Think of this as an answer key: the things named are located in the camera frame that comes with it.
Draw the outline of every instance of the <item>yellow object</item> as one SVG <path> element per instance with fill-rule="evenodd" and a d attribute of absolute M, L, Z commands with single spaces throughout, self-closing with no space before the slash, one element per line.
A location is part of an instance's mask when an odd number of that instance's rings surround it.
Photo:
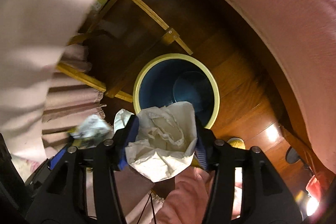
<path fill-rule="evenodd" d="M 231 138 L 227 143 L 235 148 L 246 149 L 244 141 L 240 138 Z"/>
<path fill-rule="evenodd" d="M 169 60 L 169 59 L 182 59 L 182 60 L 189 61 L 189 62 L 195 64 L 196 66 L 198 66 L 205 73 L 206 77 L 209 79 L 209 81 L 211 83 L 211 86 L 212 86 L 214 99 L 215 99 L 212 115 L 210 117 L 209 122 L 205 126 L 205 128 L 210 129 L 213 126 L 213 124 L 215 123 L 215 120 L 216 120 L 218 112 L 219 112 L 219 90 L 218 90 L 218 86 L 217 86 L 215 78 L 213 77 L 213 75 L 211 74 L 211 72 L 209 71 L 209 69 L 206 66 L 204 66 L 197 59 L 195 59 L 191 56 L 185 55 L 185 54 L 177 54 L 177 53 L 164 54 L 164 55 L 161 55 L 157 58 L 154 58 L 152 61 L 147 63 L 145 65 L 145 67 L 143 67 L 143 69 L 140 71 L 140 73 L 139 73 L 139 75 L 138 75 L 138 77 L 137 77 L 137 79 L 134 83 L 133 106 L 134 106 L 135 113 L 138 114 L 141 110 L 140 102 L 139 102 L 139 92 L 140 92 L 140 86 L 141 86 L 142 80 L 145 77 L 146 73 L 149 72 L 149 70 L 151 68 L 153 68 L 156 64 L 158 64 L 162 61 L 165 61 L 165 60 Z"/>

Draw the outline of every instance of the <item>wooden furniture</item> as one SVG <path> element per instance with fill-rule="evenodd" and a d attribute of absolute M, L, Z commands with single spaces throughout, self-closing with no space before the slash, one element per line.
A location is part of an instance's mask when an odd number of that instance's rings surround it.
<path fill-rule="evenodd" d="M 93 18 L 92 23 L 90 24 L 86 33 L 72 37 L 68 42 L 68 45 L 81 43 L 86 39 L 98 36 L 98 35 L 110 35 L 104 30 L 95 30 L 99 21 L 104 17 L 104 15 L 110 10 L 110 8 L 118 0 L 109 0 L 105 6 L 100 10 L 100 12 Z M 164 22 L 147 4 L 142 0 L 132 0 L 136 5 L 138 5 L 143 11 L 145 11 L 152 19 L 154 19 L 164 30 L 165 34 L 161 37 L 160 42 L 164 45 L 170 45 L 176 41 L 189 55 L 193 54 L 191 49 L 182 41 L 179 34 L 174 30 L 174 28 L 169 27 L 169 25 Z M 132 95 L 127 94 L 121 89 L 131 81 L 134 76 L 138 73 L 138 68 L 144 66 L 148 61 L 150 61 L 150 54 L 148 51 L 155 45 L 156 42 L 153 42 L 138 58 L 136 58 L 123 72 L 121 72 L 120 77 L 115 80 L 110 86 L 106 87 L 106 84 L 98 81 L 97 79 L 88 76 L 62 62 L 57 65 L 57 69 L 66 75 L 75 78 L 88 86 L 101 90 L 105 93 L 106 96 L 113 98 L 117 97 L 119 99 L 125 100 L 127 102 L 133 102 Z"/>

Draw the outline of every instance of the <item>wooden joint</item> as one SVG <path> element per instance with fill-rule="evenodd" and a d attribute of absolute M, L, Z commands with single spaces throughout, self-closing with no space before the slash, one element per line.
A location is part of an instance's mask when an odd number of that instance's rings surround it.
<path fill-rule="evenodd" d="M 180 35 L 174 30 L 174 28 L 168 28 L 166 33 L 161 37 L 161 42 L 164 45 L 172 44 Z"/>

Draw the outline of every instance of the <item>black cord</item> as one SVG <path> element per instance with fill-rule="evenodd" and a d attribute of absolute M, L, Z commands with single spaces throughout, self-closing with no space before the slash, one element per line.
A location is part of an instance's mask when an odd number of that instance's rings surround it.
<path fill-rule="evenodd" d="M 153 211 L 154 224 L 156 224 L 156 218 L 155 218 L 155 211 L 154 211 L 154 205 L 153 205 L 152 193 L 150 193 L 150 198 L 151 198 L 151 205 L 152 205 L 152 211 Z"/>
<path fill-rule="evenodd" d="M 139 217 L 139 220 L 138 220 L 138 222 L 136 223 L 136 224 L 139 224 L 139 222 L 140 222 L 140 219 L 141 219 L 141 217 L 142 217 L 142 215 L 143 215 L 143 212 L 145 211 L 145 209 L 146 209 L 146 206 L 147 206 L 147 203 L 148 203 L 148 201 L 149 201 L 149 199 L 152 197 L 152 195 L 150 194 L 150 196 L 148 197 L 148 200 L 147 200 L 147 202 L 146 202 L 146 204 L 145 204 L 145 206 L 144 206 L 144 208 L 143 208 L 143 210 L 142 210 L 142 213 L 141 213 L 141 215 L 140 215 L 140 217 Z"/>

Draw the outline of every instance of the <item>screw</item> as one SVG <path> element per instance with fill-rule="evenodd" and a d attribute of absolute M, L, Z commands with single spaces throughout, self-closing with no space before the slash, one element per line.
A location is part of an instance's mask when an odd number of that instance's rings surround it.
<path fill-rule="evenodd" d="M 219 139 L 215 140 L 215 145 L 223 146 L 224 144 L 225 144 L 225 141 L 223 140 L 219 140 Z"/>
<path fill-rule="evenodd" d="M 111 146 L 113 144 L 113 140 L 112 139 L 106 139 L 105 141 L 104 141 L 104 145 L 105 146 Z"/>
<path fill-rule="evenodd" d="M 252 152 L 257 153 L 257 154 L 261 152 L 261 149 L 258 146 L 251 147 L 251 150 Z"/>
<path fill-rule="evenodd" d="M 76 146 L 70 146 L 70 147 L 68 148 L 68 152 L 69 152 L 70 154 L 75 153 L 76 151 L 77 151 L 77 147 L 76 147 Z"/>

